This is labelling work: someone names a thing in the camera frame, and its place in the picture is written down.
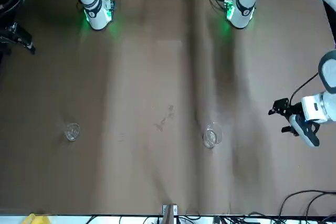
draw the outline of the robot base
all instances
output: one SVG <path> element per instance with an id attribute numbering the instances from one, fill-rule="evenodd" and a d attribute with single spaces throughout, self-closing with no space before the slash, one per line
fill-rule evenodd
<path id="1" fill-rule="evenodd" d="M 85 15 L 87 21 L 94 30 L 101 30 L 110 22 L 113 21 L 114 1 L 101 0 L 102 5 L 95 17 L 91 17 L 89 9 L 85 8 Z"/>
<path id="2" fill-rule="evenodd" d="M 249 21 L 252 19 L 255 8 L 253 8 L 252 11 L 249 12 L 247 16 L 243 16 L 243 14 L 237 7 L 237 0 L 231 0 L 231 1 L 232 5 L 228 8 L 226 19 L 230 21 L 234 27 L 238 29 L 243 29 L 248 25 Z"/>

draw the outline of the green led light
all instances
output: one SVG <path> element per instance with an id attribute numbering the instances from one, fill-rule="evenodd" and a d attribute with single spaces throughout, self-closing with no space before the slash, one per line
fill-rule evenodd
<path id="1" fill-rule="evenodd" d="M 251 20 L 252 17 L 253 17 L 254 9 L 255 9 L 255 8 L 252 9 L 251 16 L 250 16 L 250 20 Z"/>
<path id="2" fill-rule="evenodd" d="M 235 7 L 234 7 L 234 6 L 231 6 L 230 9 L 227 10 L 227 13 L 226 13 L 226 19 L 231 20 L 234 11 L 235 11 Z"/>
<path id="3" fill-rule="evenodd" d="M 84 13 L 85 13 L 85 16 L 86 16 L 86 21 L 87 21 L 87 22 L 90 22 L 90 20 L 89 20 L 89 16 L 88 16 L 88 14 L 86 13 L 85 10 L 84 10 Z"/>
<path id="4" fill-rule="evenodd" d="M 104 9 L 103 11 L 104 11 L 107 21 L 111 21 L 112 20 L 111 10 Z"/>

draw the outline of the yellow object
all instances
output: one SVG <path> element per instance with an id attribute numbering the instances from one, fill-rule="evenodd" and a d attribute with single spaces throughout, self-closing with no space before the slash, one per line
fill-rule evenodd
<path id="1" fill-rule="evenodd" d="M 22 224 L 51 224 L 47 216 L 36 216 L 30 214 Z"/>

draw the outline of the brown table surface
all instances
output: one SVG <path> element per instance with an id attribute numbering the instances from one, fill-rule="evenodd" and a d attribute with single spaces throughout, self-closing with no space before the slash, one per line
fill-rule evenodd
<path id="1" fill-rule="evenodd" d="M 115 22 L 93 31 L 77 0 L 27 0 L 33 35 L 5 59 L 0 85 L 0 209 L 22 214 L 276 215 L 304 189 L 336 189 L 336 127 L 309 148 L 268 116 L 276 99 L 317 72 L 334 42 L 316 0 L 258 0 L 235 30 L 207 0 L 116 0 Z M 323 90 L 319 78 L 300 97 Z M 202 145 L 211 122 L 223 128 Z M 80 124 L 65 140 L 62 125 Z M 301 215 L 307 200 L 288 202 Z M 320 199 L 312 215 L 336 210 Z"/>

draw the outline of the clear plastic cup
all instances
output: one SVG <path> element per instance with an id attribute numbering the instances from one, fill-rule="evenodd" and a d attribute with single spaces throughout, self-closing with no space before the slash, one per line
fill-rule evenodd
<path id="1" fill-rule="evenodd" d="M 222 141 L 222 135 L 222 127 L 216 122 L 211 123 L 203 134 L 204 146 L 212 149 L 216 144 L 219 144 Z"/>
<path id="2" fill-rule="evenodd" d="M 78 123 L 68 123 L 64 130 L 64 135 L 67 140 L 73 142 L 79 137 L 80 127 Z"/>

